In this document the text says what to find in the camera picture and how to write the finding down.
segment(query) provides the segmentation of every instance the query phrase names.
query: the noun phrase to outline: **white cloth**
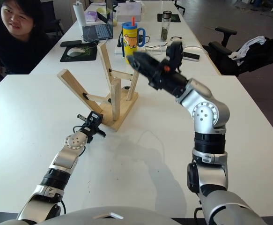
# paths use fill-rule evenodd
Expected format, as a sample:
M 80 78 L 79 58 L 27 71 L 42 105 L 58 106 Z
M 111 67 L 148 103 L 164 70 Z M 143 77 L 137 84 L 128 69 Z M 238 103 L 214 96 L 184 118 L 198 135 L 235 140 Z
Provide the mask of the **white cloth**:
M 263 45 L 265 41 L 266 39 L 264 36 L 255 37 L 247 41 L 237 52 L 232 52 L 231 55 L 229 55 L 228 57 L 236 61 L 236 63 L 240 66 L 243 63 L 241 59 L 246 56 L 248 50 L 250 49 L 250 46 L 255 43 L 260 43 L 261 45 Z

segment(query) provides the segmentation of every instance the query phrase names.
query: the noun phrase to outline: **yellow cup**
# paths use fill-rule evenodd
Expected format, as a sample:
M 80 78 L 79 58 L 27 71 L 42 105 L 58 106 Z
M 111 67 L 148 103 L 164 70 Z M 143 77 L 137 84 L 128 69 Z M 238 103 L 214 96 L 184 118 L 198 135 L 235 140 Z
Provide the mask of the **yellow cup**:
M 123 43 L 124 43 L 124 53 L 126 63 L 129 63 L 127 56 L 133 55 L 133 52 L 137 51 L 137 46 L 142 47 L 146 42 L 146 31 L 143 28 L 137 28 L 137 23 L 134 23 L 132 26 L 132 22 L 125 22 L 122 24 L 123 29 Z M 140 31 L 142 30 L 142 43 L 138 43 L 138 36 Z

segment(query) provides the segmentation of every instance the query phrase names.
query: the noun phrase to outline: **black shirt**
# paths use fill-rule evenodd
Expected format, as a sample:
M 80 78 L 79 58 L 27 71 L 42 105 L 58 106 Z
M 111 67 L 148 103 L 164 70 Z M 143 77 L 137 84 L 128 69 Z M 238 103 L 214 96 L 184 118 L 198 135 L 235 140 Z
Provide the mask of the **black shirt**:
M 29 74 L 51 47 L 45 33 L 31 34 L 28 42 L 16 39 L 8 32 L 0 15 L 0 59 L 11 74 Z

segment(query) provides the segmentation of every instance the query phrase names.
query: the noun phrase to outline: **upside-down wooden stool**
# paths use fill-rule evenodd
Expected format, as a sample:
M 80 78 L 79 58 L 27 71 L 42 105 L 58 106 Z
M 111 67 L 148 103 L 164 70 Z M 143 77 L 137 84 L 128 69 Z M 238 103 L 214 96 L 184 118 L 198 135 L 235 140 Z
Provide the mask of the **upside-down wooden stool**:
M 90 110 L 103 114 L 103 124 L 117 131 L 138 98 L 138 93 L 134 90 L 139 73 L 134 71 L 132 75 L 111 69 L 106 45 L 98 45 L 98 50 L 110 89 L 107 97 L 88 94 L 66 69 L 63 69 L 57 76 Z M 121 87 L 121 79 L 131 81 L 128 89 Z

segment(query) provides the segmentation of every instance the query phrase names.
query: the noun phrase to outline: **floor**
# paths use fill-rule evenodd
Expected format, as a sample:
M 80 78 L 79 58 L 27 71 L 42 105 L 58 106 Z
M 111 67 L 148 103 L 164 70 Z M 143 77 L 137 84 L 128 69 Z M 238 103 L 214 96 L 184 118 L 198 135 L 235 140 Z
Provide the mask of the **floor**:
M 259 35 L 273 38 L 273 13 L 268 8 L 254 8 L 239 0 L 180 0 L 178 4 L 186 8 L 184 18 L 203 45 L 221 41 L 221 34 L 214 31 L 216 26 L 238 31 L 228 43 L 231 50 Z M 273 65 L 242 74 L 238 79 L 273 126 Z M 0 223 L 13 218 L 16 214 L 0 213 Z M 272 217 L 265 221 L 273 225 Z M 179 222 L 194 224 L 193 220 Z

